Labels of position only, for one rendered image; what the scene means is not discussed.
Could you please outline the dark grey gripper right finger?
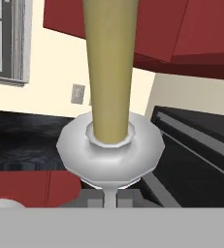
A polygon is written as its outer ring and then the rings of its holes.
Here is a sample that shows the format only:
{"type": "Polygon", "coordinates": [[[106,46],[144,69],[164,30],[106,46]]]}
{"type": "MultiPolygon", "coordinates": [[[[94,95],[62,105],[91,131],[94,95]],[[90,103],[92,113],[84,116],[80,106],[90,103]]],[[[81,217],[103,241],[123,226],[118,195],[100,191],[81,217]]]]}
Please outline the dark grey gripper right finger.
{"type": "Polygon", "coordinates": [[[118,208],[160,207],[160,204],[146,200],[139,189],[119,190],[116,196],[118,208]]]}

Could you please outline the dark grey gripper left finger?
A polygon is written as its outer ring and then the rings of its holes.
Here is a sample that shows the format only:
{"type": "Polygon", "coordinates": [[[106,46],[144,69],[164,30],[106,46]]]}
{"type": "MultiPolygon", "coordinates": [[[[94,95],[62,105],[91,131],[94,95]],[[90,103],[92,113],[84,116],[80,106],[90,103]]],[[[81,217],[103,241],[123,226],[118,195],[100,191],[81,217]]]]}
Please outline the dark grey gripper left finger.
{"type": "Polygon", "coordinates": [[[61,207],[75,208],[102,208],[103,206],[103,191],[96,189],[82,189],[76,199],[61,204],[61,207]]]}

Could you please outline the beige candle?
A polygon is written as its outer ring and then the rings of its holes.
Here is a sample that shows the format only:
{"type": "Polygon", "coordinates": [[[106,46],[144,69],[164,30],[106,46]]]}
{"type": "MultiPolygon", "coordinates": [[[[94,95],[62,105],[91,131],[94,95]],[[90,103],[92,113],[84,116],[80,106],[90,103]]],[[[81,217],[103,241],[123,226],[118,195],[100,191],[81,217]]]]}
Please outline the beige candle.
{"type": "Polygon", "coordinates": [[[129,110],[139,0],[82,0],[92,111],[66,125],[57,150],[67,171],[104,192],[116,207],[119,188],[157,166],[159,129],[129,110]]]}

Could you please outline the red base cabinet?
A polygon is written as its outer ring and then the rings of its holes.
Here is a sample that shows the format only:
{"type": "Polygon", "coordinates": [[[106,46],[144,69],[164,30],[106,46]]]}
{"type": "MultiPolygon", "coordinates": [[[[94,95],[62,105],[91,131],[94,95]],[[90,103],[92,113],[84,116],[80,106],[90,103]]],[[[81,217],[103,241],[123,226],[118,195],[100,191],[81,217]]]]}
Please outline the red base cabinet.
{"type": "Polygon", "coordinates": [[[26,207],[57,207],[80,189],[80,179],[66,170],[0,171],[0,198],[26,207]]]}

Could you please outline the black oven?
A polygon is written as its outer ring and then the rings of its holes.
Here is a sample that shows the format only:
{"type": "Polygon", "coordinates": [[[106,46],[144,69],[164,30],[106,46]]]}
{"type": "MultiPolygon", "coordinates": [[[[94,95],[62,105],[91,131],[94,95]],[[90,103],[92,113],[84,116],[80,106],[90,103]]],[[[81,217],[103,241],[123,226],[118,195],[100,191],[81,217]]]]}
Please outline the black oven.
{"type": "Polygon", "coordinates": [[[157,168],[138,186],[169,207],[224,207],[224,115],[155,107],[150,121],[165,142],[157,168]]]}

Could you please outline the white round object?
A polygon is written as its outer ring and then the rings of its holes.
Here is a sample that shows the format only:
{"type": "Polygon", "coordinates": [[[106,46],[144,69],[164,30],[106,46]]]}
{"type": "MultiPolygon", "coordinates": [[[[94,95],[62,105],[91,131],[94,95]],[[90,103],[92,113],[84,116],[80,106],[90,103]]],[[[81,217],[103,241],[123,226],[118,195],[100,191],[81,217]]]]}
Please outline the white round object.
{"type": "Polygon", "coordinates": [[[0,199],[0,208],[24,208],[24,205],[18,201],[0,199]]]}

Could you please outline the grey framed window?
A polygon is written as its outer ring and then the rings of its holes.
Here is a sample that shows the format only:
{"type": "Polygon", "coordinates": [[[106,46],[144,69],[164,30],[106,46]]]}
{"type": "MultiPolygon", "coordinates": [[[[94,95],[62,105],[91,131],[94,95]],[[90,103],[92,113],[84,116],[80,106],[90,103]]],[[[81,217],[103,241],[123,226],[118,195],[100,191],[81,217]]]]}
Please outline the grey framed window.
{"type": "Polygon", "coordinates": [[[29,82],[33,0],[0,0],[0,84],[29,82]]]}

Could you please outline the grey wall outlet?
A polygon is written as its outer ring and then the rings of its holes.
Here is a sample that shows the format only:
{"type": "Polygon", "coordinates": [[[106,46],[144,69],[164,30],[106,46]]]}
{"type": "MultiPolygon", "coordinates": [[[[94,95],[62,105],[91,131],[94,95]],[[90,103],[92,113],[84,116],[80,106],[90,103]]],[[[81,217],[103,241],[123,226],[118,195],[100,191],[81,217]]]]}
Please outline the grey wall outlet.
{"type": "Polygon", "coordinates": [[[81,105],[83,103],[84,90],[85,90],[84,85],[80,85],[80,84],[74,84],[73,85],[72,97],[71,97],[71,103],[72,104],[81,105]]]}

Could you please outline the red wall cabinet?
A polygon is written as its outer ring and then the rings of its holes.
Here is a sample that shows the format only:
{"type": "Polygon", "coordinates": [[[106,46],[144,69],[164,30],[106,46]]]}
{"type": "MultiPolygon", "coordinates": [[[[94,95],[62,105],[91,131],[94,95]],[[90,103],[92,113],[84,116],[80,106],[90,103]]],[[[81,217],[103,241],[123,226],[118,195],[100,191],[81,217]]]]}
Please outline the red wall cabinet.
{"type": "Polygon", "coordinates": [[[224,79],[224,0],[45,0],[47,29],[85,39],[89,66],[224,79]]]}

